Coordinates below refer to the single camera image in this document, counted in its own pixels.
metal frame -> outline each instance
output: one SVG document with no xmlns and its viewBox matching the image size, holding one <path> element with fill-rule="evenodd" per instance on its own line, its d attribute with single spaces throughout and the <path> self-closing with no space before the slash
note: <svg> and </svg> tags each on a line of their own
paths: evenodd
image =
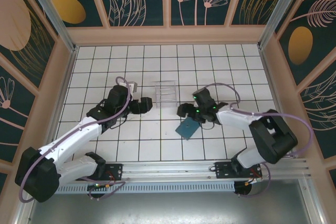
<svg viewBox="0 0 336 224">
<path fill-rule="evenodd" d="M 76 47 L 74 51 L 72 51 L 72 53 L 70 54 L 70 57 L 69 57 L 69 60 L 66 66 L 66 72 L 65 72 L 64 78 L 62 79 L 60 91 L 58 92 L 57 103 L 51 115 L 52 119 L 50 121 L 48 130 L 47 130 L 48 134 L 46 135 L 46 138 L 44 140 L 44 143 L 46 144 L 51 143 L 56 135 L 58 119 L 60 118 L 61 113 L 62 113 L 63 101 L 65 99 L 65 96 L 67 95 L 68 83 L 70 82 L 70 79 L 71 79 L 71 74 L 75 66 L 77 54 L 78 54 L 78 47 Z"/>
<path fill-rule="evenodd" d="M 201 182 L 201 181 L 242 181 L 241 179 L 217 179 L 210 167 L 215 162 L 229 162 L 229 159 L 215 161 L 178 162 L 124 162 L 123 179 L 127 182 Z M 275 165 L 269 165 L 273 179 L 293 179 L 310 177 L 305 159 L 285 158 Z"/>
<path fill-rule="evenodd" d="M 311 223 L 327 224 L 328 222 L 323 212 L 320 200 L 317 196 L 313 180 L 311 178 L 299 179 L 299 185 Z"/>
<path fill-rule="evenodd" d="M 63 21 L 59 17 L 57 11 L 55 10 L 51 0 L 38 0 L 43 10 L 48 15 L 51 23 L 54 25 L 54 28 L 58 32 L 59 36 L 63 39 L 65 45 L 70 51 L 73 51 L 75 45 L 73 44 L 71 37 L 64 25 Z"/>
<path fill-rule="evenodd" d="M 287 8 L 292 3 L 292 1 L 293 0 L 278 1 L 259 39 L 259 46 L 261 50 L 267 45 L 268 41 L 272 37 L 275 29 L 277 28 L 278 24 L 280 23 L 283 15 L 285 14 Z"/>
</svg>

grid lines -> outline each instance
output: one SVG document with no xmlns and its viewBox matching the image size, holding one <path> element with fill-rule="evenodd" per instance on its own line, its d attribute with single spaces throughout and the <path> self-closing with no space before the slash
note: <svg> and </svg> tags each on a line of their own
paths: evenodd
<svg viewBox="0 0 336 224">
<path fill-rule="evenodd" d="M 177 108 L 155 106 L 154 81 L 176 82 L 178 105 L 194 102 L 192 93 L 209 82 L 232 84 L 241 94 L 241 109 L 274 109 L 268 80 L 256 45 L 164 45 L 81 47 L 67 90 L 57 137 L 74 127 L 115 85 L 116 76 L 138 83 L 135 99 L 153 99 L 144 115 L 129 115 L 114 130 L 91 140 L 82 150 L 94 151 L 107 162 L 180 161 L 231 158 L 239 148 L 253 144 L 250 132 L 212 124 L 199 128 L 190 140 L 175 129 L 183 119 Z M 225 87 L 209 87 L 217 101 L 237 101 Z"/>
</svg>

white arm segment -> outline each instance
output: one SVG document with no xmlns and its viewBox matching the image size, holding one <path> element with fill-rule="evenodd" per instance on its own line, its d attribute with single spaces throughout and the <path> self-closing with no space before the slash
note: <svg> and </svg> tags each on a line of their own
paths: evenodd
<svg viewBox="0 0 336 224">
<path fill-rule="evenodd" d="M 75 129 L 81 127 L 84 124 L 90 122 L 96 122 L 97 120 L 89 117 L 85 117 L 79 124 L 71 129 L 69 132 L 64 134 L 63 136 L 59 137 L 57 140 L 51 142 L 48 145 L 45 145 L 40 148 L 40 153 L 43 154 L 48 149 L 52 148 L 58 141 L 60 141 L 65 135 L 69 134 L 70 132 L 74 131 Z M 61 143 L 54 151 L 49 153 L 46 158 L 54 159 L 54 164 L 56 165 L 56 169 L 61 169 L 63 163 L 77 150 L 82 148 L 86 143 L 90 140 L 97 138 L 101 134 L 101 125 L 99 124 L 92 124 L 84 129 L 76 132 L 74 135 L 66 139 L 63 143 Z"/>
<path fill-rule="evenodd" d="M 230 108 L 222 108 L 217 112 L 217 118 L 221 125 L 229 125 L 244 131 L 249 131 L 249 125 L 262 116 L 243 115 L 232 111 Z"/>
<path fill-rule="evenodd" d="M 63 186 L 81 177 L 91 176 L 96 168 L 96 161 L 88 156 L 83 156 L 74 161 L 64 163 L 58 171 L 58 174 L 61 175 L 59 178 L 59 186 Z"/>
<path fill-rule="evenodd" d="M 255 120 L 259 120 L 262 116 L 243 115 L 232 111 L 230 108 L 221 109 L 217 112 L 217 118 L 222 125 L 229 125 L 241 130 L 249 130 L 249 125 Z M 244 168 L 250 168 L 255 164 L 265 162 L 258 152 L 257 147 L 251 147 L 243 150 L 238 154 L 237 160 Z"/>
</svg>

cable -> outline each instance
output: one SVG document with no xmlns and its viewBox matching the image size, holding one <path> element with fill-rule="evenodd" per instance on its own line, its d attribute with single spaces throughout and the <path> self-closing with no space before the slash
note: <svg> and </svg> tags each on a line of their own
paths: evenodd
<svg viewBox="0 0 336 224">
<path fill-rule="evenodd" d="M 257 173 L 253 170 L 253 168 L 251 168 L 250 171 L 251 171 L 255 176 L 261 178 L 261 176 L 260 176 L 259 174 L 257 174 Z"/>
<path fill-rule="evenodd" d="M 121 124 L 119 124 L 119 125 L 116 126 L 116 127 L 110 128 L 110 129 L 113 130 L 113 129 L 116 129 L 116 128 L 122 126 L 122 125 L 126 122 L 126 120 L 127 120 L 127 116 L 125 117 L 125 120 L 124 120 Z"/>
<path fill-rule="evenodd" d="M 31 202 L 32 200 L 34 200 L 34 198 L 30 198 L 30 199 L 24 199 L 23 198 L 23 190 L 24 190 L 24 186 L 27 182 L 27 179 L 29 177 L 29 175 L 31 174 L 31 172 L 33 171 L 33 169 L 35 168 L 35 166 L 43 159 L 45 158 L 50 152 L 52 152 L 58 145 L 60 145 L 61 143 L 63 143 L 66 139 L 68 139 L 69 137 L 71 137 L 72 135 L 74 135 L 75 133 L 77 133 L 78 131 L 81 131 L 83 130 L 84 128 L 90 126 L 90 125 L 93 125 L 93 124 L 98 124 L 98 123 L 103 123 L 103 122 L 106 122 L 106 121 L 109 121 L 109 120 L 112 120 L 116 117 L 118 117 L 128 106 L 130 100 L 131 100 L 131 88 L 130 88 L 130 85 L 129 83 L 126 81 L 125 78 L 123 77 L 116 77 L 116 83 L 119 84 L 118 82 L 118 79 L 121 79 L 127 86 L 127 90 L 128 90 L 128 94 L 127 94 L 127 98 L 126 98 L 126 102 L 124 104 L 124 106 L 121 108 L 121 110 L 116 113 L 115 115 L 109 117 L 109 118 L 106 118 L 106 119 L 102 119 L 102 120 L 99 120 L 99 121 L 96 121 L 96 122 L 90 122 L 90 123 L 87 123 L 87 124 L 84 124 L 82 125 L 81 127 L 79 128 L 76 128 L 74 131 L 71 131 L 70 133 L 68 133 L 67 135 L 65 135 L 62 139 L 60 139 L 53 147 L 51 147 L 49 150 L 47 150 L 45 153 L 43 153 L 32 165 L 31 167 L 28 169 L 27 173 L 25 174 L 22 182 L 21 182 L 21 185 L 20 185 L 20 191 L 19 191 L 19 200 L 22 202 L 22 203 L 28 203 L 28 202 Z"/>
<path fill-rule="evenodd" d="M 112 180 L 113 180 L 113 182 L 116 182 L 114 176 L 112 175 L 112 173 L 109 170 L 107 170 L 105 173 L 107 173 L 108 175 L 110 175 L 110 182 Z"/>
<path fill-rule="evenodd" d="M 241 101 L 240 95 L 237 92 L 237 90 L 235 88 L 231 87 L 230 85 L 225 84 L 225 83 L 221 83 L 221 82 L 209 84 L 209 85 L 205 86 L 205 88 L 207 88 L 209 86 L 216 86 L 216 85 L 226 86 L 226 87 L 232 89 L 236 93 L 236 95 L 237 95 L 237 102 L 233 102 L 233 103 L 230 104 L 230 109 L 232 109 L 232 111 L 234 111 L 234 112 L 237 112 L 237 113 L 240 113 L 240 114 L 244 114 L 244 115 L 252 115 L 252 116 L 281 116 L 281 117 L 293 118 L 293 119 L 296 119 L 296 120 L 300 121 L 301 123 L 303 123 L 308 128 L 308 130 L 309 130 L 309 141 L 308 141 L 308 143 L 302 149 L 299 149 L 299 150 L 297 150 L 295 152 L 292 152 L 291 154 L 289 154 L 289 156 L 295 156 L 295 155 L 298 155 L 298 154 L 300 154 L 302 152 L 305 152 L 312 145 L 314 131 L 313 131 L 312 127 L 309 125 L 309 123 L 307 123 L 305 120 L 301 119 L 298 116 L 291 115 L 291 114 L 285 114 L 285 113 L 258 113 L 258 112 L 247 112 L 247 111 L 235 109 L 233 107 L 233 105 L 235 105 L 235 104 L 238 105 L 240 103 L 240 101 Z"/>
<path fill-rule="evenodd" d="M 215 127 L 215 123 L 214 123 L 214 122 L 212 122 L 212 124 L 213 124 L 212 127 L 211 127 L 211 128 L 208 128 L 208 129 L 203 128 L 201 123 L 199 123 L 199 124 L 200 124 L 200 127 L 201 127 L 202 129 L 204 129 L 204 130 L 212 130 L 212 129 Z"/>
<path fill-rule="evenodd" d="M 269 188 L 269 186 L 271 184 L 271 171 L 269 170 L 268 166 L 265 163 L 261 163 L 261 164 L 266 167 L 267 172 L 268 172 L 268 183 L 267 183 L 267 186 L 265 187 L 265 189 L 263 191 L 261 191 L 261 192 L 259 192 L 257 194 L 253 194 L 253 195 L 238 194 L 239 197 L 242 196 L 244 198 L 254 198 L 254 197 L 258 197 L 258 196 L 264 194 L 268 190 L 268 188 Z"/>
<path fill-rule="evenodd" d="M 106 183 L 105 181 L 93 180 L 93 179 L 90 179 L 90 178 L 87 178 L 87 177 L 82 177 L 81 179 L 84 179 L 84 180 L 89 181 L 89 182 L 97 183 L 97 184 L 109 185 L 109 187 L 110 186 L 114 186 L 114 185 L 120 185 L 115 190 L 113 190 L 112 192 L 110 192 L 108 194 L 104 194 L 103 196 L 101 196 L 99 198 L 96 198 L 96 201 L 100 201 L 102 199 L 106 199 L 106 198 L 112 196 L 113 194 L 116 193 L 116 191 L 120 190 L 120 188 L 123 187 L 126 184 L 125 181 L 112 182 L 112 183 L 108 182 L 108 183 Z M 91 190 L 89 191 L 89 197 L 90 197 L 91 200 L 95 199 L 91 195 L 91 193 L 92 193 L 93 190 L 94 190 L 94 187 L 92 187 Z"/>
</svg>

black mounting plate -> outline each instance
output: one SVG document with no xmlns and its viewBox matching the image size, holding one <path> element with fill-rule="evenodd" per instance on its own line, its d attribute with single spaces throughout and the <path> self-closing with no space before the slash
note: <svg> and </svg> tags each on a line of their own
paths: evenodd
<svg viewBox="0 0 336 224">
<path fill-rule="evenodd" d="M 92 175 L 88 178 L 93 179 L 93 180 L 104 180 L 104 181 L 110 181 L 110 175 L 115 178 L 116 181 L 121 180 L 122 177 L 122 164 L 105 164 L 105 171 L 103 175 L 99 178 L 95 175 Z"/>
<path fill-rule="evenodd" d="M 109 173 L 111 173 L 112 176 L 116 179 L 116 181 L 119 181 L 121 180 L 122 177 L 122 166 L 123 166 L 122 164 L 105 164 L 105 171 L 100 178 L 94 177 L 93 175 L 90 176 L 89 178 L 93 180 L 110 181 L 111 178 Z M 107 191 L 105 185 L 102 186 L 88 185 L 87 191 L 90 191 L 92 188 L 94 188 L 92 191 L 96 191 L 98 189 L 100 189 L 101 191 Z M 102 195 L 103 194 L 93 194 L 92 197 L 99 198 Z"/>
<path fill-rule="evenodd" d="M 237 175 L 236 172 L 231 167 L 231 161 L 228 162 L 216 162 L 215 172 L 217 178 L 248 178 L 255 177 L 253 169 L 260 177 L 262 177 L 260 165 L 254 165 L 250 169 L 244 169 L 241 174 Z"/>
</svg>

